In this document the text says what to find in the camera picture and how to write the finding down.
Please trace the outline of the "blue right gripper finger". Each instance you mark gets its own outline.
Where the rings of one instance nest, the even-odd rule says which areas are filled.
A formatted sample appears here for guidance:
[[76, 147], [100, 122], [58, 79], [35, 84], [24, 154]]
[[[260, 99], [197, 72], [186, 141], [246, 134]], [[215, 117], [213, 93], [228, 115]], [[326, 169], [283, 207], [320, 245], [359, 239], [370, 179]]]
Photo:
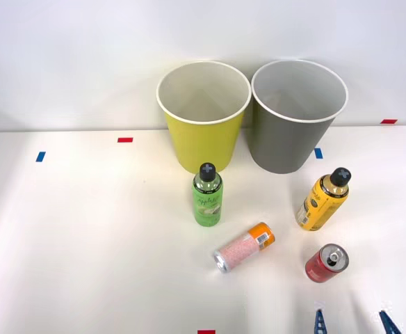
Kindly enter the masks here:
[[321, 309], [316, 311], [314, 334], [327, 334], [327, 328]]
[[397, 325], [395, 325], [393, 320], [384, 310], [381, 310], [379, 312], [379, 316], [380, 316], [380, 319], [381, 319], [381, 322], [385, 329], [386, 334], [401, 334]]

